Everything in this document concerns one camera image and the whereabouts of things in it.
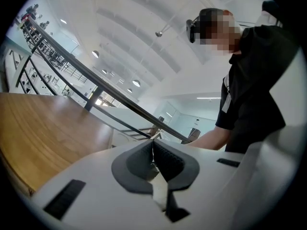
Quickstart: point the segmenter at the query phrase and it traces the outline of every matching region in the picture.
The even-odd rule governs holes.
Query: metal handrail
[[[130,110],[135,112],[136,114],[140,115],[141,117],[145,118],[152,124],[160,127],[167,133],[179,138],[180,140],[190,142],[190,140],[183,136],[182,134],[178,133],[174,129],[170,128],[168,125],[157,119],[155,116],[150,114],[149,112],[145,111],[143,108],[138,106],[128,97],[123,95],[120,91],[115,89],[111,84],[100,78],[94,72],[92,72],[89,68],[87,68],[84,64],[78,61],[72,54],[66,51],[60,44],[58,44],[48,33],[45,32],[31,17],[29,17],[32,26],[48,41],[48,43],[62,55],[73,67],[75,67],[81,74],[83,74],[86,78],[88,78],[92,83],[97,85],[98,87],[102,88],[106,93],[111,95],[113,98],[121,102],[124,106],[128,107]]]

